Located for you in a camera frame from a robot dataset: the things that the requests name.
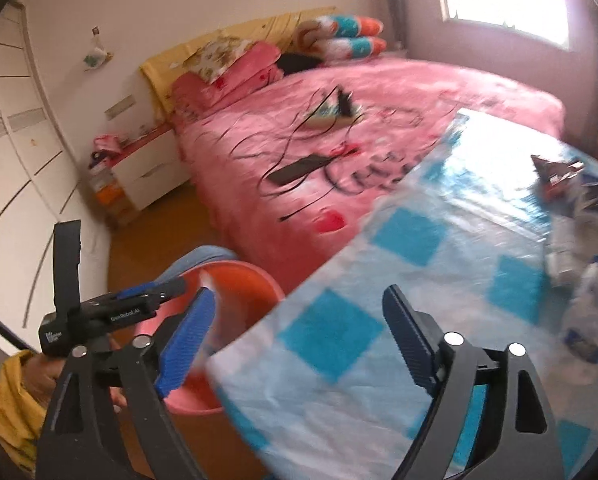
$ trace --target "wall socket plate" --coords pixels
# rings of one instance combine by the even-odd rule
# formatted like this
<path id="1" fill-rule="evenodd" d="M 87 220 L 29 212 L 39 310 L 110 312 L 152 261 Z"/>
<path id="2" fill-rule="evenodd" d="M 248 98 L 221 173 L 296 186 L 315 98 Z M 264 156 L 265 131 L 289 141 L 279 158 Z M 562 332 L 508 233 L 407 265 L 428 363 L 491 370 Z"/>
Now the wall socket plate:
<path id="1" fill-rule="evenodd" d="M 117 117 L 121 112 L 125 112 L 128 108 L 133 107 L 136 102 L 137 101 L 134 98 L 134 95 L 128 95 L 128 97 L 121 99 L 121 101 L 119 101 L 117 104 L 109 107 L 108 110 L 105 111 L 108 121 L 111 121 Z"/>

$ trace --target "metal bolt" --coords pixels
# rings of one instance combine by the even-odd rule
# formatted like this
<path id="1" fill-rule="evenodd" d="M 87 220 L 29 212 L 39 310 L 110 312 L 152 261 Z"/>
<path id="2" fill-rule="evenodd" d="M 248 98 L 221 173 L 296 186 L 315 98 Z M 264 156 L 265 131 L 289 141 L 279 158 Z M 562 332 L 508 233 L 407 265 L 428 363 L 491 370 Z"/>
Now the metal bolt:
<path id="1" fill-rule="evenodd" d="M 149 335 L 138 335 L 132 340 L 132 346 L 135 348 L 146 348 L 151 342 Z"/>
<path id="2" fill-rule="evenodd" d="M 85 346 L 83 346 L 83 345 L 76 346 L 72 349 L 73 357 L 83 357 L 87 353 L 88 353 L 88 349 L 85 348 Z"/>
<path id="3" fill-rule="evenodd" d="M 517 357 L 521 357 L 526 354 L 526 347 L 520 343 L 512 343 L 508 346 L 508 351 Z"/>
<path id="4" fill-rule="evenodd" d="M 444 334 L 444 341 L 452 346 L 461 346 L 464 344 L 464 336 L 457 332 L 446 332 Z"/>

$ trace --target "pink bedsheet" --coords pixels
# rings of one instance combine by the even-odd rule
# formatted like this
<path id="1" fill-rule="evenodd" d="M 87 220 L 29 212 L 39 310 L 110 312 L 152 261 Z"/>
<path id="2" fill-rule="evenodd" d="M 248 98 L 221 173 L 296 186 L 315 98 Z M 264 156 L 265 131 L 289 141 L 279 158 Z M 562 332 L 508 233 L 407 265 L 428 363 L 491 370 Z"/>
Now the pink bedsheet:
<path id="1" fill-rule="evenodd" d="M 336 85 L 353 91 L 364 120 L 350 129 L 293 134 L 322 91 Z M 226 242 L 289 292 L 359 232 L 375 199 L 429 152 L 462 107 L 553 137 L 564 125 L 560 101 L 510 79 L 377 59 L 286 77 L 205 120 L 179 121 L 177 131 L 193 181 Z M 353 153 L 283 188 L 262 179 L 276 164 L 342 152 Z"/>

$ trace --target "yellow headboard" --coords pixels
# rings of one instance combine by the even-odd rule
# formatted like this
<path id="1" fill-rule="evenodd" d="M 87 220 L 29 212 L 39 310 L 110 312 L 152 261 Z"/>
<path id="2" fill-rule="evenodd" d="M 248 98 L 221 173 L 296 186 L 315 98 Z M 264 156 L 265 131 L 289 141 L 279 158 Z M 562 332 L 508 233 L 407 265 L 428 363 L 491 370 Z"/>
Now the yellow headboard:
<path id="1" fill-rule="evenodd" d="M 153 87 L 158 102 L 166 113 L 170 113 L 173 110 L 170 101 L 170 88 L 177 77 L 185 73 L 183 62 L 208 41 L 212 41 L 221 35 L 237 36 L 248 40 L 265 40 L 276 44 L 281 52 L 291 52 L 293 50 L 293 33 L 299 23 L 324 14 L 334 14 L 335 12 L 337 12 L 335 7 L 320 7 L 319 9 L 289 12 L 271 18 L 252 20 L 239 23 L 239 25 L 219 28 L 194 38 L 194 40 L 164 50 L 157 56 L 152 56 L 141 65 L 141 71 Z"/>

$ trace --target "pink pillow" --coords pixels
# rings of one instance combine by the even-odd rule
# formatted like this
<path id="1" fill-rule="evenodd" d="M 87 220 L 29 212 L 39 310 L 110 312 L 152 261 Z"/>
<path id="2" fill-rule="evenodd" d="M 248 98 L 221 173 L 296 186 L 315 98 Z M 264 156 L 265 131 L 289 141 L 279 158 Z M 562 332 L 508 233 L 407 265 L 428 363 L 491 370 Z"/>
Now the pink pillow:
<path id="1" fill-rule="evenodd" d="M 194 98 L 201 107 L 209 108 L 260 70 L 272 65 L 279 59 L 279 56 L 281 56 L 281 51 L 276 45 L 257 41 L 212 84 L 207 84 L 193 72 L 186 72 L 179 76 L 172 84 L 172 96 L 174 98 L 175 95 L 184 91 L 189 98 Z"/>
<path id="2" fill-rule="evenodd" d="M 264 86 L 279 81 L 283 76 L 283 70 L 278 68 L 275 64 L 271 64 L 270 66 L 265 67 L 265 69 L 259 70 L 250 79 L 237 86 L 237 88 L 234 88 L 233 91 L 225 94 L 222 99 L 211 107 L 205 107 L 199 104 L 199 96 L 197 92 L 190 87 L 185 88 L 185 86 L 180 86 L 177 89 L 174 89 L 173 87 L 172 98 L 175 102 L 175 111 L 183 118 L 203 119 L 240 101 Z"/>

